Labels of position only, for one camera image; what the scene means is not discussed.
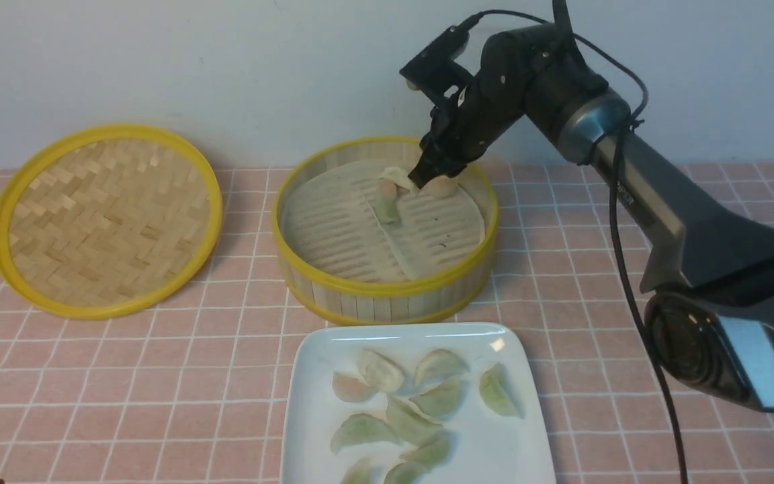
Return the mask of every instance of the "steamer basket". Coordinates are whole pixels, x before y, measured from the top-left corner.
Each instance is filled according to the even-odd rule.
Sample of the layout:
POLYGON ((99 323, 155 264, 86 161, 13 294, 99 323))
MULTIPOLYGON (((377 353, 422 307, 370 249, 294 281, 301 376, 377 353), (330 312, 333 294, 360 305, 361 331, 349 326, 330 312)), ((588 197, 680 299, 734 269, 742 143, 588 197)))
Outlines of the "steamer basket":
POLYGON ((497 196, 485 174, 468 166, 458 180, 479 207, 485 226, 482 242, 457 264, 408 282, 360 282, 339 278, 308 264, 284 238, 282 217, 289 198, 318 175, 359 160, 420 159, 412 138, 363 138, 314 154, 295 169, 273 205, 273 236, 283 279, 307 309, 338 325, 378 325, 442 321, 463 309, 485 286, 495 260, 497 196))

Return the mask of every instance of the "robotic arm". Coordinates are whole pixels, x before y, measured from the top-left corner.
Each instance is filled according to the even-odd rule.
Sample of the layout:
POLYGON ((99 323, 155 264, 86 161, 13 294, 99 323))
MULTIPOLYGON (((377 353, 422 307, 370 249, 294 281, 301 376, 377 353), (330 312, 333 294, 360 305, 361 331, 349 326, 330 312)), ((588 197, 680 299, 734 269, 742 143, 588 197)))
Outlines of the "robotic arm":
POLYGON ((629 105, 587 67, 565 2, 554 4, 552 24, 489 37, 475 75, 454 59, 482 16, 502 12, 448 28, 400 70, 434 104, 409 177, 418 187, 455 177, 527 116, 565 159, 615 187, 651 242, 640 289, 654 292, 645 322, 662 367, 692 389, 774 413, 774 229, 728 211, 640 137, 621 134, 629 105))

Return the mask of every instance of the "white plate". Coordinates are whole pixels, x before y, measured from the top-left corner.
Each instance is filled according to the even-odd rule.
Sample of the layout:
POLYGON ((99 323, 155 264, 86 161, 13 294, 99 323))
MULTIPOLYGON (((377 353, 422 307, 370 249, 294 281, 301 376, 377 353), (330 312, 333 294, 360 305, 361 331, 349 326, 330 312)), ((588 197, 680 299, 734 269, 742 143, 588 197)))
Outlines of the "white plate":
POLYGON ((375 443, 331 452, 331 437, 350 414, 368 411, 384 417, 383 393, 362 404, 334 396, 334 371, 357 374, 354 358, 360 348, 383 353, 408 374, 437 348, 453 350, 470 365, 460 410, 445 423, 458 436, 454 455, 418 480, 420 484, 555 483, 540 398, 519 338, 502 325, 437 323, 328 328, 304 339, 292 371, 280 484, 339 484, 346 470, 364 456, 378 466, 374 482, 380 483, 386 471, 399 463, 399 454, 412 448, 375 443), (509 391, 524 419, 498 416, 480 399, 479 376, 497 362, 504 365, 509 391))

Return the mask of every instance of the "table surface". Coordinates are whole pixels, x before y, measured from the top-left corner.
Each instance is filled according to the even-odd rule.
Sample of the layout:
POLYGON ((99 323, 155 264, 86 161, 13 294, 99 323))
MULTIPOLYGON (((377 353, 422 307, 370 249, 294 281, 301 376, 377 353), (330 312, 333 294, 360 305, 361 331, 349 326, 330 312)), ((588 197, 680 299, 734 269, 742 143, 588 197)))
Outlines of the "table surface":
MULTIPOLYGON (((501 202, 497 266, 452 319, 518 334, 559 481, 679 482, 669 421, 615 275, 607 188, 571 165, 482 166, 501 202)), ((774 163, 683 169, 774 226, 774 163)), ((0 191, 12 174, 0 171, 0 191)), ((6 481, 277 482, 295 351, 326 323, 288 293, 275 260, 270 208, 288 169, 217 174, 227 211, 215 256, 153 309, 64 321, 0 278, 6 481)), ((620 218, 636 283, 648 245, 620 218)), ((774 416, 676 382, 672 390, 693 482, 774 484, 774 416)))

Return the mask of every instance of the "black cable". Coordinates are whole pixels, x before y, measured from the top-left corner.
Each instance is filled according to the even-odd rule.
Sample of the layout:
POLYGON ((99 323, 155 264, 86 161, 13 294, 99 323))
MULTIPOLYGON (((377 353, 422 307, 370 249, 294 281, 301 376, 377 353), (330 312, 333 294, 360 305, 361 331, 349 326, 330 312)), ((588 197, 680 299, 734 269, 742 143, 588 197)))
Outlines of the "black cable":
MULTIPOLYGON (((480 13, 477 13, 476 15, 471 16, 469 19, 463 22, 463 24, 470 24, 471 26, 476 25, 476 22, 479 22, 480 19, 486 15, 510 15, 523 19, 529 19, 530 21, 537 22, 537 24, 549 23, 546 21, 546 19, 542 19, 534 15, 528 15, 528 13, 515 12, 513 10, 491 9, 484 10, 480 13)), ((683 436, 679 429, 677 411, 675 405, 673 405, 671 390, 667 385, 667 380, 664 379, 664 373, 662 371, 661 365, 658 363, 658 355, 654 350, 654 346, 652 346, 649 334, 641 318, 641 312, 638 310, 638 304, 635 301, 635 293, 632 291, 632 283, 630 283, 628 273, 626 272, 626 259, 623 255, 623 244, 621 244, 620 240, 620 229, 617 226, 617 191, 621 185, 620 175, 621 170, 623 169, 624 161, 623 147, 626 143, 626 138, 629 136, 629 133, 635 131, 637 126, 643 123, 642 120, 638 119, 638 116, 641 116, 644 108, 647 107, 647 103, 649 101, 649 89, 647 89, 647 85, 645 85, 643 80, 641 80, 641 77, 637 76, 637 74, 633 73, 633 71, 627 68, 625 65, 617 62, 614 58, 608 55, 607 52, 600 49, 590 40, 587 40, 575 33, 572 33, 572 36, 574 36, 575 39, 580 40, 580 42, 584 45, 590 47, 593 52, 598 53, 600 57, 614 65, 614 67, 617 67, 620 69, 620 71, 623 71, 624 74, 631 77, 632 80, 635 81, 636 85, 641 88, 641 104, 639 104, 638 107, 632 111, 629 117, 626 118, 623 124, 621 124, 621 126, 617 129, 617 144, 615 144, 614 159, 612 160, 613 179, 611 186, 609 187, 610 190, 608 197, 608 218, 609 225, 611 225, 611 244, 614 245, 614 258, 617 260, 617 271, 620 275, 620 283, 623 285, 623 293, 626 294, 626 302, 629 305, 630 312, 632 313, 632 319, 635 321, 635 328, 637 329, 638 334, 641 336, 644 350, 646 350, 648 359, 653 366, 653 371, 655 373, 656 379, 658 380, 658 385, 661 388, 664 404, 667 407, 667 414, 671 419, 673 442, 675 442, 677 459, 679 461, 679 478, 682 484, 689 484, 688 470, 685 464, 685 448, 683 446, 683 436)))

